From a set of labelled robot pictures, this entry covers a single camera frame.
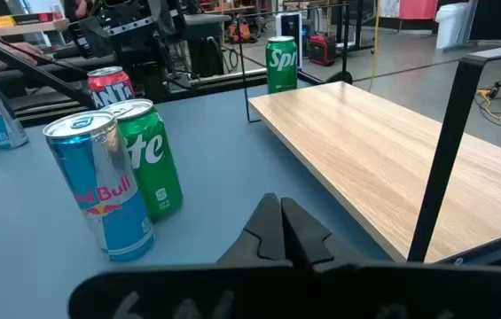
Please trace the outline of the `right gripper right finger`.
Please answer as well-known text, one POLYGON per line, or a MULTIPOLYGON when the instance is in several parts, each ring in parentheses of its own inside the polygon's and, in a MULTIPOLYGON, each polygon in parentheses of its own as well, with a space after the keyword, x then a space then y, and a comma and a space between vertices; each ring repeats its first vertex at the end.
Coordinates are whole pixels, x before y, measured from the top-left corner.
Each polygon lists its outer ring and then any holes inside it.
POLYGON ((344 267, 366 261, 291 198, 281 199, 286 254, 298 267, 344 267))

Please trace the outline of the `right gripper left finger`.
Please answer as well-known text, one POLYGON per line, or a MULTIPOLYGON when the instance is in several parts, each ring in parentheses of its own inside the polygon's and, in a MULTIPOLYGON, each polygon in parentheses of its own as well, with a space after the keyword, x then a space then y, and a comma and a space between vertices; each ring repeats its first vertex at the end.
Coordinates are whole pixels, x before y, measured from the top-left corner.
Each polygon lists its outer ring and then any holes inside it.
POLYGON ((278 197, 266 193, 238 238, 218 259, 220 265, 273 265, 285 263, 282 211, 278 197))

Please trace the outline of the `green Sprite can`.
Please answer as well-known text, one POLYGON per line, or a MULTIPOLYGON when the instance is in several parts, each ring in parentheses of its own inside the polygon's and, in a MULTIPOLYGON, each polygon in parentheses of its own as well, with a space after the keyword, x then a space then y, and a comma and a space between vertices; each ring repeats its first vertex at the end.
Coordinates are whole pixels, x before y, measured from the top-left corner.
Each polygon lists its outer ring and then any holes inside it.
POLYGON ((268 93, 296 89, 298 50, 294 38, 287 35, 270 37, 265 50, 268 93))
POLYGON ((116 117, 150 219, 157 222, 176 212, 183 193, 165 124, 153 102, 137 98, 104 110, 116 117))

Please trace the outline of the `red Fanta strawberry can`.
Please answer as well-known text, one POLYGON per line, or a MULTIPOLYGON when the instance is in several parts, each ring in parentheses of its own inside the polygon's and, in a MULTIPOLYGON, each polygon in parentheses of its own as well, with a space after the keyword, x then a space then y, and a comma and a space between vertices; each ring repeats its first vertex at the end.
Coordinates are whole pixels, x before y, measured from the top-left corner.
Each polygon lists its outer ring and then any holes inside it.
POLYGON ((132 82, 121 66, 99 68, 87 75, 87 86, 97 109, 135 97, 132 82))

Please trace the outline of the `wooden shelf black metal legs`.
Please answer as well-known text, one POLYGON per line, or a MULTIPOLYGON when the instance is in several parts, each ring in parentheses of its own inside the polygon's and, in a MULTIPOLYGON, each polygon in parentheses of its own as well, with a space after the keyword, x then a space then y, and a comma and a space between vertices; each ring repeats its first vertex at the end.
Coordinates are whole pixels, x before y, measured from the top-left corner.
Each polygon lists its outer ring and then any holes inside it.
POLYGON ((465 132, 484 67, 459 60, 442 121, 345 82, 248 103, 396 261, 445 261, 501 240, 501 147, 465 132))

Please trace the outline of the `blue-grey table mat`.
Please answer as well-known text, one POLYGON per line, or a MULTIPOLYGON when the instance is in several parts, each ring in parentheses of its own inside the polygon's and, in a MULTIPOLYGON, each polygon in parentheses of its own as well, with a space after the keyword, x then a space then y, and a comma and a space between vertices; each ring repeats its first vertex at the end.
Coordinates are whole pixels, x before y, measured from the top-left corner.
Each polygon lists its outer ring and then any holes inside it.
MULTIPOLYGON (((139 267, 216 261, 265 193, 293 198, 345 243, 373 259, 380 246, 262 123, 246 92, 160 105, 184 201, 158 223, 139 267)), ((0 151, 0 319, 66 319, 72 290, 116 269, 102 254, 39 127, 0 151)))

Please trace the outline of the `red black generator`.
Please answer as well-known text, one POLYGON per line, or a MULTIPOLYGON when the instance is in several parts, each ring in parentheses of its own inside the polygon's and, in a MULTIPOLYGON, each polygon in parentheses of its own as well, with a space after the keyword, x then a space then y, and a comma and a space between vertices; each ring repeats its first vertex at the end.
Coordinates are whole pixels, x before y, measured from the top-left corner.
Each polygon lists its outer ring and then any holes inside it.
POLYGON ((336 59, 336 40, 332 35, 311 35, 308 39, 309 61, 320 66, 331 66, 336 59))

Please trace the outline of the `black cabinet grey top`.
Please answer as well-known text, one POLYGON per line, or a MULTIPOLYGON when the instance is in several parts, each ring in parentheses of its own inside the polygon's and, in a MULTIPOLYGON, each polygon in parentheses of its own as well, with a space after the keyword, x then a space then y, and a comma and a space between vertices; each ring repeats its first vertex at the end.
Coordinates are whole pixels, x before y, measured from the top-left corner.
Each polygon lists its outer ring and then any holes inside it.
POLYGON ((223 14, 188 14, 184 16, 186 29, 183 39, 187 42, 192 72, 200 77, 224 75, 223 51, 219 40, 223 35, 223 23, 230 17, 223 14))

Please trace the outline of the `orange power tool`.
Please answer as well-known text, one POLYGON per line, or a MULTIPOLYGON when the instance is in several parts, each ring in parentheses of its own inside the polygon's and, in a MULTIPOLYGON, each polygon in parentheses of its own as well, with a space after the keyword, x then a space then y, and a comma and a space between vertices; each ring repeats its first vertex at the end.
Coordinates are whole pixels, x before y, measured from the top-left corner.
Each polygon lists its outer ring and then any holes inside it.
POLYGON ((228 39, 230 43, 251 43, 254 40, 249 25, 236 20, 229 25, 228 39))

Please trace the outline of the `white-framed black panel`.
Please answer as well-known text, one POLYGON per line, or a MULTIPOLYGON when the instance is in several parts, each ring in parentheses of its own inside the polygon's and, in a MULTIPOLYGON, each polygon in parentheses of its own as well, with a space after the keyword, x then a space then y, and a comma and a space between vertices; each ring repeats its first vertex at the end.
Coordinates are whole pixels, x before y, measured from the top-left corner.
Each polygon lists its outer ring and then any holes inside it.
POLYGON ((302 68, 302 15, 301 12, 282 12, 276 15, 276 35, 292 36, 297 46, 297 66, 302 68))

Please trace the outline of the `orange-red partition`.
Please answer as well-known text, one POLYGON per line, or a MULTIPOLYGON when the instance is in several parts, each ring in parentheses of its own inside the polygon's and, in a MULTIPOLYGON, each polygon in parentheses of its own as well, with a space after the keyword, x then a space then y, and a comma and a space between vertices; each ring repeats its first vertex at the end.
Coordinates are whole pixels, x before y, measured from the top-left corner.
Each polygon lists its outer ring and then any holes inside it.
POLYGON ((400 0, 399 19, 434 19, 438 0, 400 0))

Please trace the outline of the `white bin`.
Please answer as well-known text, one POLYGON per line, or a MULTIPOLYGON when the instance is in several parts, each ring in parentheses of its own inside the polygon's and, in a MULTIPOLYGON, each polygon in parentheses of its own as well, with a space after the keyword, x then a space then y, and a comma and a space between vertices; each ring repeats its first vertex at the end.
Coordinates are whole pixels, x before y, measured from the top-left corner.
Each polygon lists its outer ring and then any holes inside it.
POLYGON ((436 48, 444 50, 459 43, 459 34, 466 20, 469 3, 442 5, 435 15, 438 23, 436 48))

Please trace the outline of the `person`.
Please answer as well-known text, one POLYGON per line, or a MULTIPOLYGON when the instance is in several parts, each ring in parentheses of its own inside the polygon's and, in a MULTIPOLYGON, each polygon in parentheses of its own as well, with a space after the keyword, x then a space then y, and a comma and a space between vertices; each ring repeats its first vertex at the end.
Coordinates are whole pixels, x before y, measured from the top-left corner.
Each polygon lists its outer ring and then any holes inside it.
POLYGON ((64 13, 70 21, 86 18, 95 3, 95 0, 63 0, 64 13))

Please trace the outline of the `person's hand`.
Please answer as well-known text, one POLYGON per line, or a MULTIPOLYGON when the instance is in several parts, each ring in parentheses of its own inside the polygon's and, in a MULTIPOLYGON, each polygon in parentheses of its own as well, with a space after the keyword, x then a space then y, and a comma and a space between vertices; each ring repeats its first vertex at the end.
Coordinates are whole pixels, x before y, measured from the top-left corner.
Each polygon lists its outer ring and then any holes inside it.
MULTIPOLYGON (((11 54, 17 56, 18 58, 24 59, 32 65, 37 64, 37 61, 32 57, 32 54, 38 57, 43 57, 43 52, 30 43, 13 43, 12 46, 13 48, 8 47, 7 45, 3 45, 3 48, 11 54)), ((8 65, 0 60, 0 71, 5 70, 7 67, 8 65)))

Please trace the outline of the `wooden ledge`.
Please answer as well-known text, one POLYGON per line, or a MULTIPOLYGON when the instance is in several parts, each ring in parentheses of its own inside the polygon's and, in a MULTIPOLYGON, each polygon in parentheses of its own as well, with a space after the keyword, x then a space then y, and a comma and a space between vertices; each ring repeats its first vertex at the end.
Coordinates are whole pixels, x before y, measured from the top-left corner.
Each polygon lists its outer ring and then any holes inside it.
POLYGON ((30 33, 50 32, 50 31, 61 32, 66 30, 68 28, 68 25, 69 25, 68 19, 58 19, 44 23, 0 28, 0 36, 24 35, 30 33))

